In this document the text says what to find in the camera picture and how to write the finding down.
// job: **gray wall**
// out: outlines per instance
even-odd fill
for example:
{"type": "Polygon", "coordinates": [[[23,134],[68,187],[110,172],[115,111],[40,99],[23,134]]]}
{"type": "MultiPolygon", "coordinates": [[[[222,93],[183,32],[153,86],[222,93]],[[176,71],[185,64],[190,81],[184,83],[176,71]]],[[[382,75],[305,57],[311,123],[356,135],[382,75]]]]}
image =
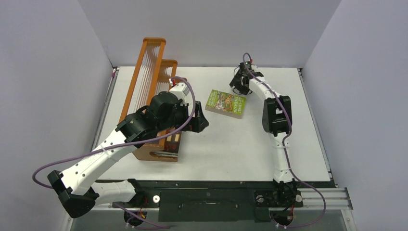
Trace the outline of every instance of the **gray wall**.
{"type": "Polygon", "coordinates": [[[0,230],[60,230],[31,174],[90,150],[112,69],[76,0],[2,1],[0,31],[0,230]]]}
{"type": "Polygon", "coordinates": [[[408,2],[343,0],[303,75],[357,227],[407,230],[408,2]]]}
{"type": "Polygon", "coordinates": [[[181,66],[303,67],[340,0],[79,0],[114,65],[135,65],[144,37],[181,66]]]}

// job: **white tabletop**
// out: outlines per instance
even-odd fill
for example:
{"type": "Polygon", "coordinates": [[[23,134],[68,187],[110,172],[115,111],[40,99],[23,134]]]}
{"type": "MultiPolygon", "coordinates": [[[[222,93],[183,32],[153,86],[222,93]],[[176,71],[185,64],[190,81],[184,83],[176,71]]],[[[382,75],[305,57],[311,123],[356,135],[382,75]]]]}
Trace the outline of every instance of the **white tabletop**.
{"type": "MultiPolygon", "coordinates": [[[[211,89],[231,92],[234,67],[178,67],[205,106],[211,89]]],[[[292,103],[293,133],[289,138],[292,168],[306,181],[329,181],[317,133],[296,68],[259,68],[274,90],[292,103]]],[[[120,67],[101,131],[105,139],[116,127],[134,67],[120,67]]],[[[262,128],[263,101],[247,95],[242,119],[205,111],[210,125],[201,133],[183,132],[178,162],[139,161],[128,154],[101,179],[137,180],[273,180],[269,138],[262,128]]]]}

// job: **green book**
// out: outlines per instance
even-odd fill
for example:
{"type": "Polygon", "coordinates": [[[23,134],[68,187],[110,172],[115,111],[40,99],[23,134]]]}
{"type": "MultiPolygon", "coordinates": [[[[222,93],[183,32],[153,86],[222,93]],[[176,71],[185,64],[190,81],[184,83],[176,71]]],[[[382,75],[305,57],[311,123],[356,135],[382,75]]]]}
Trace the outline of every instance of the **green book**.
{"type": "Polygon", "coordinates": [[[246,98],[239,95],[211,90],[205,109],[210,112],[241,119],[245,108],[245,101],[246,98]]]}

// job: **metal frame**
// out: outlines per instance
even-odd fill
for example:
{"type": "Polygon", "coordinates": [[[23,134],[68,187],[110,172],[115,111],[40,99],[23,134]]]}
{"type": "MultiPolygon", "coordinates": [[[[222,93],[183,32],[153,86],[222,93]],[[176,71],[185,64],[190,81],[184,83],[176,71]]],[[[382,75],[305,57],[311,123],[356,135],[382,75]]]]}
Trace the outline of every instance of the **metal frame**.
{"type": "MultiPolygon", "coordinates": [[[[107,108],[109,106],[109,102],[110,102],[110,98],[112,96],[112,92],[115,86],[115,81],[116,81],[116,77],[118,75],[118,70],[115,73],[115,77],[109,87],[108,90],[108,94],[106,96],[106,101],[105,101],[105,107],[104,110],[102,112],[102,116],[100,119],[100,124],[98,125],[98,131],[96,134],[96,138],[94,141],[94,146],[97,145],[97,141],[99,139],[100,133],[101,133],[101,129],[102,129],[102,124],[104,122],[105,116],[106,116],[106,111],[107,108]]],[[[317,126],[315,117],[313,115],[312,112],[312,108],[310,107],[308,98],[307,98],[307,93],[306,93],[306,89],[303,83],[303,77],[302,77],[302,73],[301,70],[298,69],[298,74],[299,74],[299,78],[301,80],[302,83],[302,87],[306,96],[306,101],[308,103],[309,109],[310,109],[310,113],[312,116],[312,120],[316,129],[316,133],[318,136],[318,140],[320,143],[320,147],[322,149],[323,152],[323,157],[326,163],[326,167],[327,170],[329,172],[329,175],[331,177],[331,181],[329,182],[308,182],[311,185],[313,185],[314,187],[317,187],[325,196],[326,202],[327,202],[327,210],[341,210],[343,218],[344,218],[344,222],[346,225],[346,228],[348,231],[356,231],[356,226],[354,223],[354,219],[351,213],[352,205],[351,205],[351,201],[350,198],[348,196],[348,192],[347,189],[339,189],[337,188],[337,185],[334,183],[334,180],[332,178],[331,175],[331,169],[330,169],[330,165],[329,165],[329,161],[327,159],[326,156],[326,152],[323,146],[323,143],[321,141],[321,136],[320,136],[320,132],[319,132],[319,128],[317,126]]],[[[146,190],[151,190],[152,192],[154,192],[154,188],[156,188],[156,190],[158,189],[162,189],[162,190],[183,190],[183,189],[194,189],[194,188],[202,188],[204,189],[206,186],[206,181],[140,181],[140,184],[142,185],[143,188],[146,188],[146,190]]],[[[264,187],[265,184],[268,184],[268,182],[264,182],[264,181],[252,181],[252,182],[242,182],[242,181],[226,181],[226,182],[211,182],[212,186],[210,188],[214,188],[217,186],[217,184],[223,184],[224,187],[228,187],[225,184],[231,184],[231,188],[240,188],[242,189],[243,187],[251,187],[253,188],[257,188],[257,187],[264,187]]],[[[320,196],[313,191],[312,189],[309,188],[301,188],[301,185],[299,185],[299,189],[298,189],[301,194],[302,194],[302,198],[303,198],[303,207],[299,207],[297,209],[299,210],[321,210],[323,208],[323,203],[322,200],[320,198],[320,196]]],[[[281,208],[269,208],[270,211],[274,211],[274,210],[279,210],[281,208]]],[[[98,205],[95,206],[93,208],[93,210],[120,210],[119,208],[114,208],[112,207],[111,204],[104,204],[104,205],[98,205]]],[[[150,207],[150,208],[143,208],[142,211],[159,211],[160,208],[158,207],[150,207]]],[[[68,214],[65,214],[65,219],[64,219],[64,223],[62,226],[61,230],[64,231],[68,231],[70,230],[70,227],[72,225],[72,221],[73,219],[71,219],[68,214]]]]}

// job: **white table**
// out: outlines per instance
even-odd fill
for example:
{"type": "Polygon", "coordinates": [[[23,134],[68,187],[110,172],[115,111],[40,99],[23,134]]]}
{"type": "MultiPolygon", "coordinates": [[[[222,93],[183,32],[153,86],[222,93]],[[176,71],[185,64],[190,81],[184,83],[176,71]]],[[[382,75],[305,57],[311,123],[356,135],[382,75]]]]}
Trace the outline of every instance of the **white table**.
{"type": "MultiPolygon", "coordinates": [[[[230,92],[234,67],[178,67],[205,106],[211,89],[230,92]]],[[[289,138],[294,172],[306,181],[329,181],[317,132],[296,68],[259,68],[270,85],[292,101],[293,133],[289,138]]],[[[101,130],[100,141],[116,127],[134,67],[120,67],[101,130]]],[[[179,161],[139,161],[128,154],[100,179],[272,181],[269,138],[262,128],[263,101],[247,95],[242,119],[204,111],[210,125],[201,133],[183,132],[179,161]]]]}

